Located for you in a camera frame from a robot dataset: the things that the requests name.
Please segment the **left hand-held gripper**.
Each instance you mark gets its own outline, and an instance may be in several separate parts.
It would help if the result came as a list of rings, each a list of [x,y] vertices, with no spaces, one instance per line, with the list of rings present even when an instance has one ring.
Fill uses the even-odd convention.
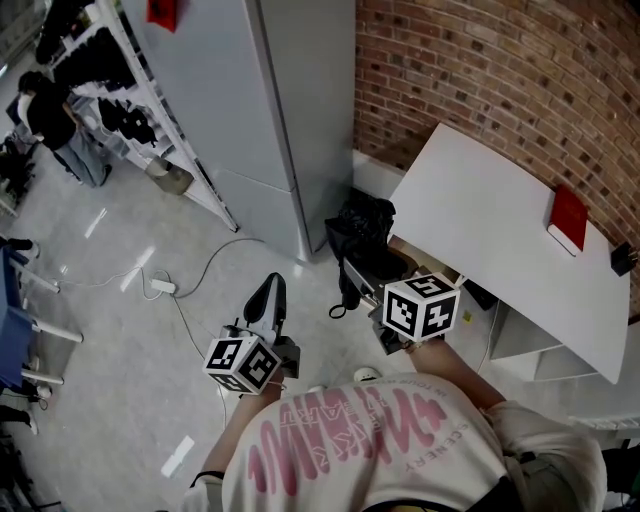
[[[271,273],[245,304],[250,331],[224,326],[209,345],[203,373],[227,391],[251,395],[259,395],[278,370],[297,379],[300,348],[281,334],[286,313],[286,282]]]

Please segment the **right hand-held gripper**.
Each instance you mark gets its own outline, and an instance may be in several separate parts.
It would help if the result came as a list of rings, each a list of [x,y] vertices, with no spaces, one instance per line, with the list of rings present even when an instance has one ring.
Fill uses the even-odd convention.
[[[346,311],[359,305],[372,311],[374,334],[386,355],[450,331],[460,302],[460,289],[441,273],[385,284],[347,258],[339,287]]]

